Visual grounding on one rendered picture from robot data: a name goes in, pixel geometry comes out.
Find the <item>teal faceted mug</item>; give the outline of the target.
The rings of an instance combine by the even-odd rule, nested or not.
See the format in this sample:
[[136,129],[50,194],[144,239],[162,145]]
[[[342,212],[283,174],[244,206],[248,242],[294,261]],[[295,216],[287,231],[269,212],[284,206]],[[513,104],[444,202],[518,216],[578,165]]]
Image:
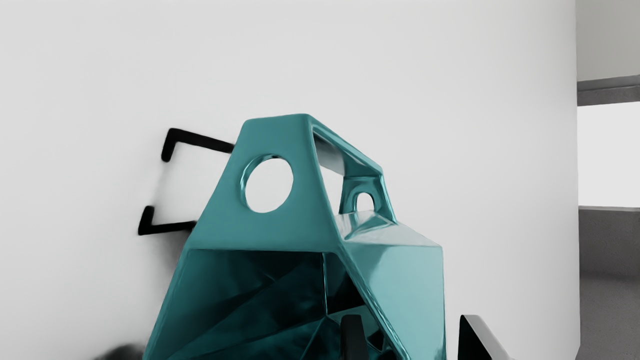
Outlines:
[[341,360],[359,315],[369,360],[447,360],[441,246],[397,221],[383,171],[308,114],[245,121],[237,143],[170,129],[229,153],[190,230],[142,360]]

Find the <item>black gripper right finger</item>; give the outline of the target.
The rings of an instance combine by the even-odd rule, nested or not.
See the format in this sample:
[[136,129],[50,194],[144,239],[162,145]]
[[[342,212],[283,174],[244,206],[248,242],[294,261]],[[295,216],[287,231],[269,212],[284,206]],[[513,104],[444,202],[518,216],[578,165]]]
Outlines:
[[511,360],[511,356],[482,317],[461,315],[458,360]]

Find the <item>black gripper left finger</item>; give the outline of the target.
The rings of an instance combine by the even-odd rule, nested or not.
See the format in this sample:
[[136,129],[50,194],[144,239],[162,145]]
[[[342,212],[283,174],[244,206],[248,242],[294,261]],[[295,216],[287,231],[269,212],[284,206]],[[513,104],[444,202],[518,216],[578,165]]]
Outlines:
[[370,360],[362,318],[358,314],[342,317],[341,360]]

